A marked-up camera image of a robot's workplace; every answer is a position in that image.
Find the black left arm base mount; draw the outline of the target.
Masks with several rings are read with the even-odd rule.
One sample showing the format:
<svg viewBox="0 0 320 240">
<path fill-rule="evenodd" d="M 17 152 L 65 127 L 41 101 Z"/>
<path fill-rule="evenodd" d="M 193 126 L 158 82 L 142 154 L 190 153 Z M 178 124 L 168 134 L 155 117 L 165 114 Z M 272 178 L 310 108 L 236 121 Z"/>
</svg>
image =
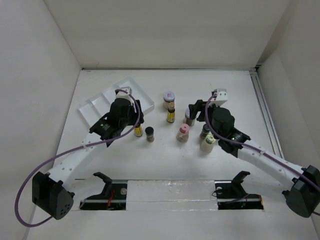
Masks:
<svg viewBox="0 0 320 240">
<path fill-rule="evenodd" d="M 128 180 L 112 180 L 101 172 L 96 172 L 93 175 L 103 181 L 103 189 L 99 194 L 89 196 L 82 200 L 79 204 L 79 209 L 84 211 L 126 210 Z"/>
</svg>

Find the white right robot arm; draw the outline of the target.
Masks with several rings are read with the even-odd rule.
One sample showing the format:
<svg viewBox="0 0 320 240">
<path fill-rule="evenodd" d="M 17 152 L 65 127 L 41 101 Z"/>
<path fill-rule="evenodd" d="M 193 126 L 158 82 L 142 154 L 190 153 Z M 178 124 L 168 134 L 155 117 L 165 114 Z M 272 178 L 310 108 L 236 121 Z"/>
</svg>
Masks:
<svg viewBox="0 0 320 240">
<path fill-rule="evenodd" d="M 314 214 L 320 203 L 320 171 L 316 167 L 293 164 L 262 148 L 235 128 L 235 118 L 213 97 L 208 101 L 199 99 L 188 108 L 190 118 L 206 123 L 224 152 L 276 179 L 284 187 L 281 195 L 290 210 L 304 218 Z"/>
</svg>

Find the yellow label bottle gold cap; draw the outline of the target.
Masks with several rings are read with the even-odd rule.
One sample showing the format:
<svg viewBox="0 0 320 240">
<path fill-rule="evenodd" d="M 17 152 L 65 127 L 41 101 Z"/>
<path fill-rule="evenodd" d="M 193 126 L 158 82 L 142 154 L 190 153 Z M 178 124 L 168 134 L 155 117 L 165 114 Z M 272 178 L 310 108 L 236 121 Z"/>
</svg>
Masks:
<svg viewBox="0 0 320 240">
<path fill-rule="evenodd" d="M 143 135 L 142 126 L 140 123 L 138 123 L 134 128 L 134 135 L 136 137 L 141 137 Z"/>
</svg>

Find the black cap spice jar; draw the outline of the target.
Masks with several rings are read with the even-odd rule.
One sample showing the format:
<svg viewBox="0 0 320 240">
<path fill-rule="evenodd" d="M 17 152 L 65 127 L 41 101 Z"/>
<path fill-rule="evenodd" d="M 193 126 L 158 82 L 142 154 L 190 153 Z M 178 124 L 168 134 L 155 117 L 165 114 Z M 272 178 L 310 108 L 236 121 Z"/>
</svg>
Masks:
<svg viewBox="0 0 320 240">
<path fill-rule="evenodd" d="M 155 139 L 154 137 L 154 128 L 151 126 L 148 126 L 145 128 L 145 134 L 146 134 L 146 140 L 150 143 L 152 143 Z"/>
</svg>

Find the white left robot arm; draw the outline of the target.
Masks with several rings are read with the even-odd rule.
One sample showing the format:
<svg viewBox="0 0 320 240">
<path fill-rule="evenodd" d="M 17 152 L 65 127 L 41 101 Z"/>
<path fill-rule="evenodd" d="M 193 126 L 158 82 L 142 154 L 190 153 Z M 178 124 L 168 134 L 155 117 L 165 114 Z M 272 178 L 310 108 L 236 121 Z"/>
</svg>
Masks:
<svg viewBox="0 0 320 240">
<path fill-rule="evenodd" d="M 109 111 L 90 128 L 80 149 L 70 150 L 65 159 L 46 173 L 38 171 L 32 178 L 32 202 L 55 220 L 60 220 L 71 210 L 75 202 L 98 195 L 107 198 L 111 194 L 112 179 L 101 172 L 75 182 L 75 177 L 93 160 L 98 148 L 109 147 L 124 136 L 123 130 L 132 130 L 144 122 L 139 100 L 129 95 L 116 97 Z"/>
</svg>

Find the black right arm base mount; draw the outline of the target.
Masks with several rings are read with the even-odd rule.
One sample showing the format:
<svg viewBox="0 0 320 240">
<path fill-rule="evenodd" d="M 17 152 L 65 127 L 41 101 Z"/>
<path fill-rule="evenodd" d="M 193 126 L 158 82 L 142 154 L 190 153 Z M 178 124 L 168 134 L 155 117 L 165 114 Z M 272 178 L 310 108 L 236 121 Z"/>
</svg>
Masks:
<svg viewBox="0 0 320 240">
<path fill-rule="evenodd" d="M 264 210 L 262 197 L 247 193 L 242 183 L 248 171 L 240 171 L 231 180 L 215 180 L 211 196 L 217 199 L 218 210 Z"/>
</svg>

